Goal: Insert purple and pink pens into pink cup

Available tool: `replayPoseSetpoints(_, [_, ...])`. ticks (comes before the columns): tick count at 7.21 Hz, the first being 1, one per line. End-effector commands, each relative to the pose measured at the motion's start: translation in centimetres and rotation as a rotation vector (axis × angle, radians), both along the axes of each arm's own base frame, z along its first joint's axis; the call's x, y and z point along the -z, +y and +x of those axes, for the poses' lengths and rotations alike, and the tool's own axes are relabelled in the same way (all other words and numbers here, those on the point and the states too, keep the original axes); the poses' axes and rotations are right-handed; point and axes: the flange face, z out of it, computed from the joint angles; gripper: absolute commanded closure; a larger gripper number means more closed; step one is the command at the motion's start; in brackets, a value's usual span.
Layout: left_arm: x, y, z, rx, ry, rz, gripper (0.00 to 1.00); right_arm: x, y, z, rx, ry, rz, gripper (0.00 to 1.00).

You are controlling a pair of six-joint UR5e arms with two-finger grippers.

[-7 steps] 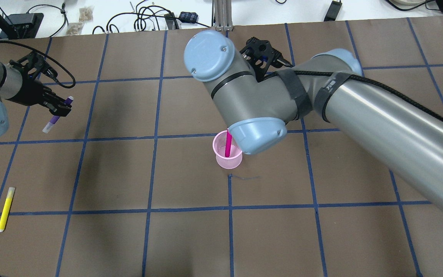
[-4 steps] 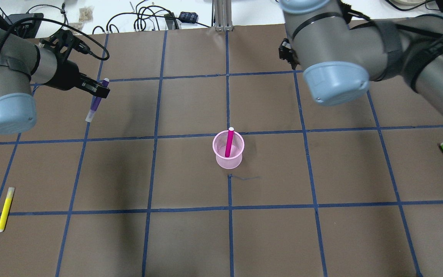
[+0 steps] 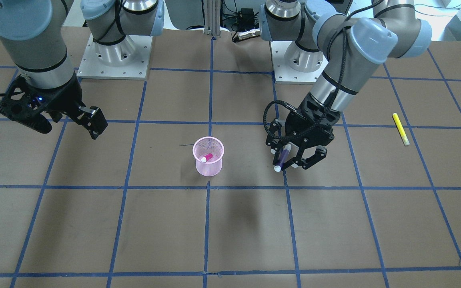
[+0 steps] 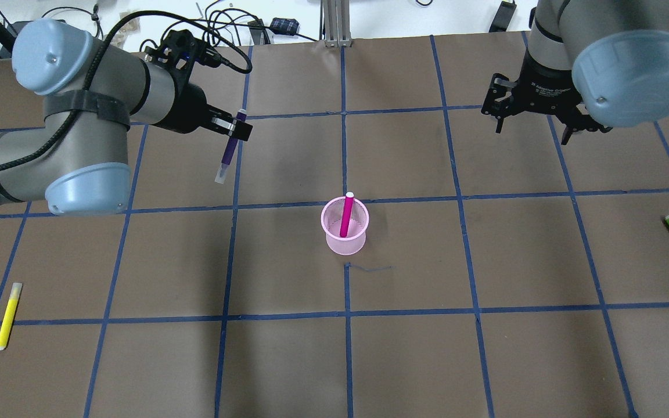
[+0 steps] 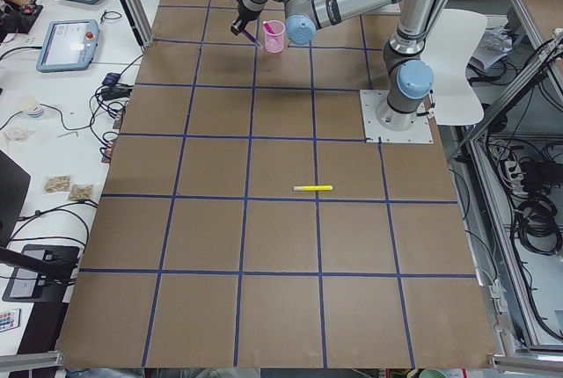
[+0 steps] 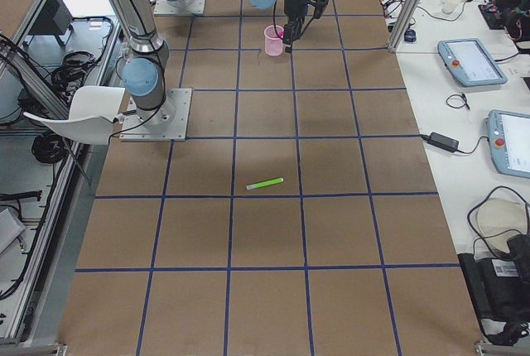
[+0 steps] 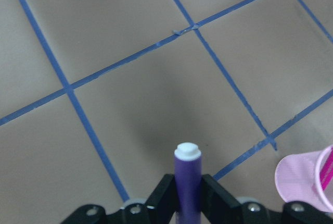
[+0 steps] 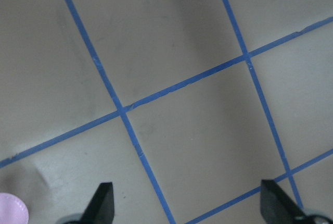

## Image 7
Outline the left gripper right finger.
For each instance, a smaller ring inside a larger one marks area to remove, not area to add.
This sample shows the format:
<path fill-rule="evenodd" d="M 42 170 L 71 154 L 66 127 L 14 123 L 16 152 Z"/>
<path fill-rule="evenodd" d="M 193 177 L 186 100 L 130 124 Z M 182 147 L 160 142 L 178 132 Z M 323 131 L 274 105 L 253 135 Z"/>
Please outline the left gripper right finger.
<path fill-rule="evenodd" d="M 241 223 L 241 204 L 212 176 L 201 177 L 201 212 L 209 223 Z"/>

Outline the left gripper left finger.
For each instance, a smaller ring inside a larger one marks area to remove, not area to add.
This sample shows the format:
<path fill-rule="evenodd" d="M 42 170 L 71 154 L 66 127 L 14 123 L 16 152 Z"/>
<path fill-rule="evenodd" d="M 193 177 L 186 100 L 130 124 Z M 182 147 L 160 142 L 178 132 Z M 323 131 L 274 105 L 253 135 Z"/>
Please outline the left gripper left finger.
<path fill-rule="evenodd" d="M 175 176 L 162 177 L 145 202 L 150 223 L 170 223 L 177 210 L 177 190 Z"/>

